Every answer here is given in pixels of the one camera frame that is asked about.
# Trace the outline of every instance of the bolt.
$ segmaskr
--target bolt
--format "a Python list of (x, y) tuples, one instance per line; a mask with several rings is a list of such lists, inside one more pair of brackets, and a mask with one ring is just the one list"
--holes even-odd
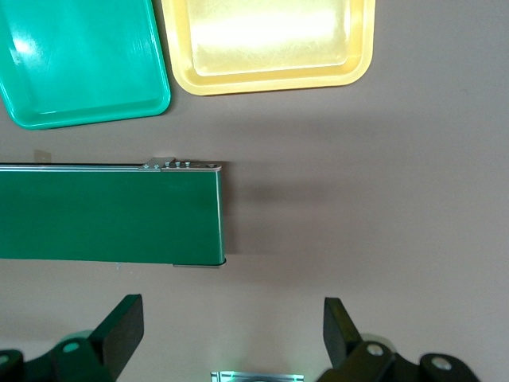
[(446, 372), (448, 372), (451, 368), (453, 368), (451, 363), (443, 357), (434, 357), (431, 360), (431, 363), (433, 364), (433, 366), (435, 368), (439, 368), (440, 370), (445, 370)]
[(367, 352), (376, 357), (383, 355), (383, 349), (377, 344), (369, 344), (367, 346)]

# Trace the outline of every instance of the screw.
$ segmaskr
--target screw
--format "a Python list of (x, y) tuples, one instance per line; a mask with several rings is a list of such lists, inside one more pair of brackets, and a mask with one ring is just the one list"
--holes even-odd
[(445, 358), (443, 357), (434, 357), (432, 360), (431, 360), (431, 363), (433, 364), (433, 366), (435, 368), (439, 368), (440, 370), (445, 370), (445, 371), (449, 371), (451, 368), (453, 368), (453, 366), (451, 365), (451, 363), (449, 361), (447, 361)]
[(367, 346), (367, 352), (376, 357), (383, 355), (383, 349), (377, 344), (369, 344)]

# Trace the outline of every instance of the gray table surface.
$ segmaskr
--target gray table surface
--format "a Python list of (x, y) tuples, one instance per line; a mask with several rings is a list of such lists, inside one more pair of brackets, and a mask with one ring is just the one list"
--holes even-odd
[(199, 97), (172, 79), (164, 115), (54, 131), (1, 107), (2, 162), (227, 162), (228, 263), (0, 260), (0, 348), (35, 357), (142, 293), (146, 335), (120, 380), (312, 381), (337, 296), (410, 361), (450, 353), (507, 380), (508, 20), (504, 0), (379, 1), (371, 67), (347, 87)]

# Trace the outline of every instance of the plastic tray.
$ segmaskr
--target plastic tray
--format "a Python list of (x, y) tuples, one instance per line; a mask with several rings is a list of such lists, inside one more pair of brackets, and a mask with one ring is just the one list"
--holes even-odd
[(210, 95), (350, 84), (373, 51), (375, 0), (162, 0), (173, 74)]
[(11, 118), (47, 129), (156, 115), (170, 92), (150, 0), (0, 0)]

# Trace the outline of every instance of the yellow tray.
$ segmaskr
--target yellow tray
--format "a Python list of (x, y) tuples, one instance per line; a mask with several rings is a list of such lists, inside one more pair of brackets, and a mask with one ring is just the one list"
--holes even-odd
[(199, 96), (346, 85), (371, 62), (375, 0), (162, 0), (173, 75)]

